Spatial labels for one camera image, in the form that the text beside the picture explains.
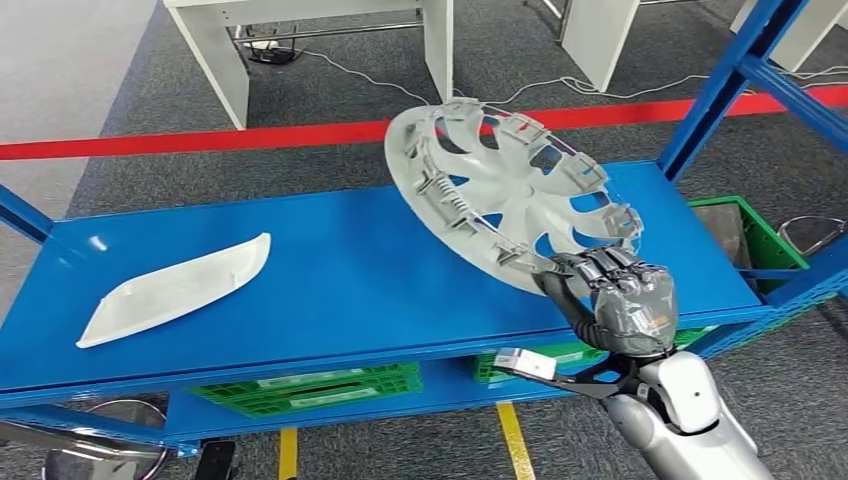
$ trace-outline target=red line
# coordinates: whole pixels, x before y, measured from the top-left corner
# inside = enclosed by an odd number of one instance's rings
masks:
[[[809,90],[824,105],[848,106],[848,87],[825,86]],[[551,130],[673,122],[682,119],[694,100],[671,100],[601,107],[561,108],[525,112]],[[729,116],[778,113],[786,109],[765,93],[737,99]],[[71,157],[105,157],[158,153],[245,150],[261,148],[315,147],[383,141],[388,120],[355,123],[251,128],[138,135],[127,137],[55,140],[0,145],[0,161]]]

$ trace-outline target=yellow floor tape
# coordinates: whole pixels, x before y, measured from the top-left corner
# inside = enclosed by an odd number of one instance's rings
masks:
[[[297,429],[280,430],[280,480],[297,478]]]
[[[509,447],[509,456],[512,457],[512,466],[515,468],[515,477],[518,480],[536,480],[533,465],[530,463],[530,455],[524,444],[524,436],[521,434],[521,425],[515,415],[512,402],[501,402],[497,405],[498,417],[501,419],[501,427],[504,431],[504,439]]]

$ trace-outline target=electrical cable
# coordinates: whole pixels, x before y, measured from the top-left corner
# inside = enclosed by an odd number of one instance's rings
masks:
[[[241,33],[241,26],[239,25],[239,26],[236,27],[236,38],[239,38],[240,33]],[[312,57],[322,58],[322,59],[324,59],[324,61],[326,61],[330,65],[338,68],[339,70],[341,70],[345,73],[349,73],[351,75],[357,75],[359,77],[362,77],[373,85],[377,85],[377,86],[381,86],[381,87],[395,88],[395,89],[403,92],[405,95],[407,95],[411,98],[414,98],[414,99],[418,100],[419,102],[422,102],[424,105],[430,105],[430,102],[428,102],[424,97],[410,92],[409,90],[407,90],[402,85],[398,85],[396,83],[391,83],[391,82],[380,82],[380,81],[374,80],[373,78],[371,78],[370,76],[368,76],[365,73],[359,72],[357,70],[351,70],[351,69],[341,65],[340,63],[336,62],[335,60],[331,59],[330,57],[328,57],[327,55],[325,55],[323,53],[310,52],[306,49],[301,49],[301,50],[297,51],[297,53],[303,54],[303,55],[309,55],[309,56],[312,56]],[[823,70],[821,72],[790,72],[790,71],[784,70],[784,69],[779,68],[779,67],[775,68],[775,70],[777,70],[778,72],[780,72],[783,75],[787,75],[787,76],[793,77],[793,78],[801,80],[801,81],[811,80],[813,78],[817,78],[817,77],[821,77],[821,76],[848,75],[848,66],[846,66],[846,65],[834,65],[834,66],[832,66],[832,67],[830,67],[826,70]],[[655,92],[659,92],[659,91],[666,90],[666,89],[669,89],[669,88],[673,88],[673,87],[676,87],[676,86],[681,85],[683,83],[686,83],[689,80],[693,80],[693,79],[705,80],[707,78],[709,78],[708,75],[692,74],[692,75],[687,75],[687,76],[685,76],[685,77],[683,77],[679,80],[676,80],[674,82],[667,83],[665,85],[661,85],[659,87],[652,87],[652,88],[648,88],[648,89],[645,89],[645,90],[640,90],[638,92],[630,93],[630,94],[627,94],[627,95],[620,95],[620,94],[615,94],[615,93],[600,92],[600,91],[597,90],[597,88],[595,88],[594,85],[592,85],[589,82],[586,82],[584,80],[580,80],[578,78],[571,77],[571,76],[563,76],[563,77],[555,78],[553,80],[533,82],[533,83],[529,83],[527,85],[524,85],[524,86],[520,87],[518,90],[516,90],[515,93],[513,93],[506,100],[489,101],[489,102],[481,102],[481,103],[483,103],[485,105],[489,105],[489,106],[506,105],[506,104],[514,102],[516,98],[518,98],[521,94],[523,94],[525,91],[527,91],[531,88],[540,87],[540,86],[544,86],[544,85],[553,85],[553,84],[557,84],[557,83],[561,83],[561,84],[565,85],[566,87],[570,88],[571,90],[573,90],[574,92],[576,92],[580,95],[594,95],[594,96],[615,98],[615,99],[619,99],[619,100],[629,100],[629,99],[636,98],[636,97],[639,97],[639,96],[642,96],[642,95],[645,95],[645,94],[648,94],[648,93],[655,93]],[[815,82],[815,83],[808,83],[808,84],[805,84],[805,85],[800,85],[800,87],[801,87],[801,89],[808,89],[808,88],[812,88],[812,87],[820,87],[820,86],[828,86],[828,85],[848,85],[848,81]],[[462,93],[462,91],[458,88],[454,88],[453,91],[459,93],[463,97],[465,96],[465,94]],[[751,90],[751,89],[746,89],[746,90],[743,91],[743,95],[750,95],[750,94],[754,94],[754,93],[756,93],[756,92],[754,90]]]
[[[306,49],[303,49],[300,52],[304,55],[310,55],[312,57],[323,58],[327,63],[338,68],[339,70],[341,70],[345,73],[350,73],[352,75],[358,75],[358,76],[364,78],[365,80],[368,80],[373,85],[377,85],[378,87],[393,87],[393,88],[396,88],[396,89],[400,90],[401,92],[405,93],[406,95],[423,102],[424,105],[430,105],[430,102],[428,102],[424,97],[410,92],[409,90],[407,90],[406,88],[404,88],[401,85],[398,85],[396,83],[390,83],[390,82],[378,82],[377,80],[374,80],[373,78],[369,77],[368,75],[366,75],[362,72],[357,72],[356,70],[350,70],[349,68],[346,68],[346,67],[340,65],[339,63],[337,63],[336,61],[334,61],[330,57],[324,55],[323,53],[310,52],[309,50],[306,50]]]

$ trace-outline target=silver robotic arm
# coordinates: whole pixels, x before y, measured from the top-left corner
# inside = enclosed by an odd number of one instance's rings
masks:
[[[564,273],[539,274],[540,287],[578,338],[609,357],[565,376],[552,358],[502,349],[495,368],[600,400],[660,479],[772,479],[704,360],[675,350],[678,312],[668,271],[617,247],[555,260]],[[591,309],[578,297],[584,294]],[[618,378],[596,380],[605,372]]]

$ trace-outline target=blue shelving unit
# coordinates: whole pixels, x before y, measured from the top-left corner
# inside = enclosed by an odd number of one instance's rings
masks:
[[[804,3],[760,0],[660,158],[606,167],[645,223],[640,254],[674,275],[681,328],[723,325],[694,346],[703,355],[731,348],[848,285],[844,238],[810,270],[757,295],[674,188],[749,80],[848,149],[845,120],[765,61]],[[458,357],[575,337],[547,299],[498,282],[443,246],[394,188],[54,222],[0,187],[0,217],[41,244],[0,329],[0,418],[86,427],[191,455],[200,439],[212,436],[562,394],[527,382],[473,382]],[[85,350],[74,345],[114,285],[261,232],[271,233],[271,255],[241,290],[143,334]],[[260,420],[184,391],[406,361],[420,362],[423,393]],[[50,405],[163,390],[171,394],[163,430]]]

